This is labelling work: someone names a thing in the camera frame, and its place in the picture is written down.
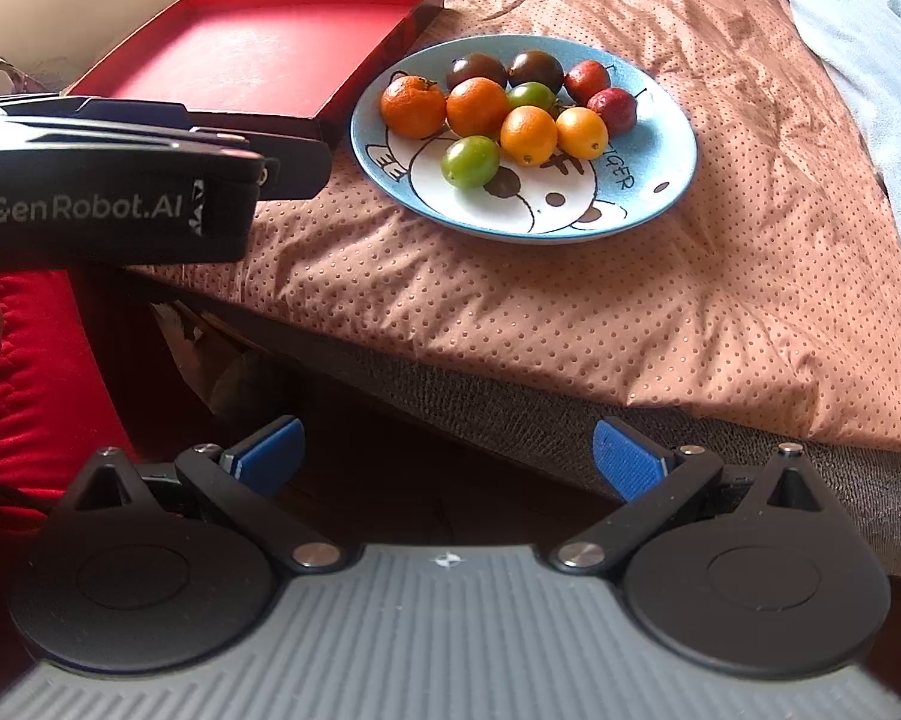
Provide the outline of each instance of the black circular disc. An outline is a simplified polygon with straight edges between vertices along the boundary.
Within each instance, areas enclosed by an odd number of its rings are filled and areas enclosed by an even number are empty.
[[[843,524],[764,514],[657,536],[627,568],[627,603],[657,640],[708,668],[771,679],[836,668],[884,622],[885,576],[844,548]]]
[[[274,578],[253,543],[199,520],[115,514],[49,522],[36,539],[10,608],[42,656],[154,671],[209,656],[259,619]]]

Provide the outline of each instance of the plate rim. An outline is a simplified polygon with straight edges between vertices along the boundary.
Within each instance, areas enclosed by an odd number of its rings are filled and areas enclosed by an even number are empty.
[[[393,74],[396,69],[401,65],[401,63],[406,62],[410,58],[420,55],[420,53],[428,52],[431,49],[436,49],[439,46],[452,46],[457,43],[463,43],[468,41],[473,41],[474,39],[492,39],[492,38],[533,38],[533,39],[545,39],[545,40],[556,40],[562,43],[569,43],[581,47],[586,47],[586,49],[595,50],[596,52],[602,52],[610,57],[614,57],[615,60],[620,61],[628,66],[630,66],[633,70],[639,71],[639,73],[646,76],[650,79],[665,95],[673,101],[673,103],[677,106],[677,109],[681,112],[684,117],[684,123],[687,124],[687,130],[690,133],[690,139],[693,143],[693,156],[692,156],[692,165],[690,165],[689,176],[687,177],[686,183],[681,187],[680,191],[675,194],[674,199],[670,201],[670,203],[666,204],[663,207],[660,207],[657,211],[655,211],[651,215],[646,215],[646,217],[641,218],[640,220],[633,221],[633,223],[625,223],[620,225],[619,227],[615,227],[612,230],[599,230],[599,231],[588,231],[588,230],[580,230],[578,231],[580,235],[566,235],[566,236],[553,236],[550,233],[505,233],[500,230],[491,229],[489,227],[478,227],[473,224],[464,223],[463,221],[456,221],[452,218],[447,217],[447,215],[440,214],[437,211],[430,208],[427,204],[425,204],[425,209],[412,208],[409,204],[401,199],[399,196],[393,193],[393,191],[388,190],[382,182],[377,181],[377,178],[373,175],[372,170],[377,169],[377,165],[371,162],[370,157],[364,151],[364,148],[361,148],[361,144],[358,143],[358,134],[356,133],[356,113],[358,112],[358,108],[361,108],[361,105],[365,103],[365,98],[371,93],[372,87],[377,84],[377,81],[382,79],[382,77],[387,76],[387,74]],[[644,68],[635,65],[633,62],[624,59],[620,55],[616,55],[614,52],[609,52],[609,50],[598,49],[598,47],[590,46],[586,43],[580,43],[579,41],[569,40],[564,37],[560,37],[558,35],[537,35],[526,32],[490,32],[486,34],[480,35],[466,35],[463,37],[457,37],[453,40],[446,40],[439,43],[435,43],[432,46],[426,46],[423,49],[417,50],[417,52],[413,52],[410,55],[406,55],[401,57],[397,62],[392,64],[390,67],[385,68],[380,74],[374,77],[374,80],[368,84],[367,88],[361,93],[361,96],[358,98],[358,102],[353,108],[353,113],[351,114],[351,124],[349,126],[349,135],[351,142],[351,151],[353,151],[353,155],[358,161],[359,167],[364,172],[364,175],[377,187],[380,191],[383,191],[390,199],[394,200],[397,204],[412,214],[420,215],[420,217],[427,218],[433,223],[437,223],[443,227],[449,227],[450,229],[459,230],[460,232],[466,233],[468,235],[472,235],[477,238],[495,240],[495,241],[503,241],[509,242],[510,244],[521,244],[521,245],[566,245],[566,244],[585,244],[585,242],[597,241],[601,238],[607,238],[612,235],[616,235],[617,233],[625,232],[626,230],[633,229],[635,227],[639,227],[642,224],[646,224],[649,221],[655,220],[655,218],[660,217],[660,215],[668,212],[671,208],[673,208],[677,202],[682,199],[682,197],[687,194],[687,190],[690,188],[694,180],[694,176],[697,175],[697,167],[700,159],[700,145],[697,143],[697,133],[694,131],[692,124],[690,123],[689,117],[687,117],[687,112],[684,111],[681,104],[678,103],[674,95],[671,95],[668,90],[663,88],[660,85],[655,77],[651,76]]]

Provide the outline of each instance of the orange fruit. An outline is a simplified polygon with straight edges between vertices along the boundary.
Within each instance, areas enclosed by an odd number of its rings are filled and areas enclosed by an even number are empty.
[[[607,148],[607,125],[590,108],[567,108],[557,117],[557,144],[577,159],[596,159]]]
[[[380,96],[380,117],[404,138],[430,138],[444,127],[447,100],[433,81],[401,76]]]
[[[521,105],[500,127],[500,147],[519,165],[540,165],[557,148],[557,124],[545,110]]]
[[[448,124],[462,138],[471,135],[497,138],[509,112],[507,93],[491,79],[467,79],[448,95]]]

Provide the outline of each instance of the cartoon bear plate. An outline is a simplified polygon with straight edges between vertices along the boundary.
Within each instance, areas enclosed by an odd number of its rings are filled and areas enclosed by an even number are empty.
[[[526,167],[501,153],[490,183],[460,190],[441,175],[441,157],[456,140],[452,132],[409,140],[380,119],[380,95],[397,74],[434,79],[447,92],[444,78],[454,59],[483,52],[506,67],[530,49],[555,56],[564,71],[585,59],[612,68],[612,84],[636,95],[636,127],[590,162],[557,151],[543,165]],[[570,104],[566,92],[560,98]],[[361,95],[351,142],[364,172],[407,208],[464,232],[526,244],[591,241],[651,220],[684,194],[697,164],[687,117],[654,79],[610,53],[539,35],[461,38],[406,57]]]

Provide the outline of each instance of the green tomato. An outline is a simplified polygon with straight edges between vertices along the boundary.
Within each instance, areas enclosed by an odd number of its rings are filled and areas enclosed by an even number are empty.
[[[535,108],[543,108],[546,112],[554,107],[557,101],[557,95],[551,92],[548,87],[538,81],[527,81],[519,86],[515,86],[507,93],[507,100],[510,101],[511,110],[520,108],[521,105],[533,105]]]
[[[441,160],[441,172],[458,189],[476,189],[492,179],[500,167],[497,144],[483,135],[453,143]]]

